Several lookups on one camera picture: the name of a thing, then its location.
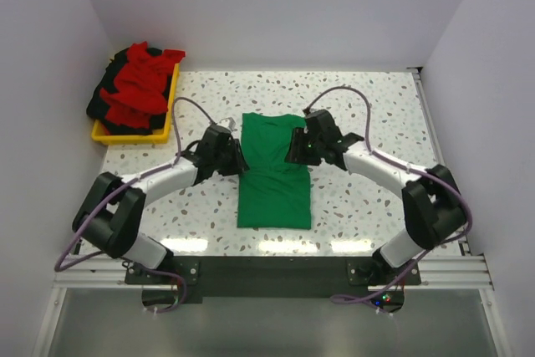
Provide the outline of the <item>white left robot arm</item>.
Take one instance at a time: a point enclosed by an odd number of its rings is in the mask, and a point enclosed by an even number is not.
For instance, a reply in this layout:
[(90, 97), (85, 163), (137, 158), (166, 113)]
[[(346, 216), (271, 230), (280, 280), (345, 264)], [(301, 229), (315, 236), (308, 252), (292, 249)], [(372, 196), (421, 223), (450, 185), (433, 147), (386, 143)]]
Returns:
[(195, 150), (182, 151), (177, 160), (132, 175), (98, 175), (74, 218), (73, 231), (109, 257), (144, 267), (153, 283), (165, 283), (173, 274), (173, 253), (140, 232), (145, 208), (215, 173), (235, 176), (247, 169), (239, 140), (227, 127), (210, 125)]

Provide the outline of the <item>green t shirt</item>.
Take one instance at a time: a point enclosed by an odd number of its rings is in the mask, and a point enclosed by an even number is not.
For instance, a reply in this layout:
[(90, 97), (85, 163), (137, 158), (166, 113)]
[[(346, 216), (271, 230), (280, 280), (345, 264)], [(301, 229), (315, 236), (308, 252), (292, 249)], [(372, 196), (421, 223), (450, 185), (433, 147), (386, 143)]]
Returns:
[(308, 168), (285, 161), (293, 130), (303, 127), (304, 119), (296, 115), (242, 116), (241, 146), (248, 170), (239, 178), (238, 227), (312, 227)]

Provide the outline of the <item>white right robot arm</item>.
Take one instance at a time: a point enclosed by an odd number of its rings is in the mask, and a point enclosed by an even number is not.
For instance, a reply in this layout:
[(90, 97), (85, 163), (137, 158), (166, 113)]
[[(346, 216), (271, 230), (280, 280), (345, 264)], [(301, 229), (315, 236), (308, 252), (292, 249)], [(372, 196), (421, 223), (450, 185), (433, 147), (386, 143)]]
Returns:
[(363, 176), (401, 199), (405, 227), (373, 254), (372, 273), (393, 283), (402, 267), (445, 243), (471, 221), (471, 213), (451, 172), (443, 165), (412, 166), (355, 133), (344, 135), (327, 110), (305, 110), (305, 126), (293, 130), (285, 161), (319, 166), (325, 162)]

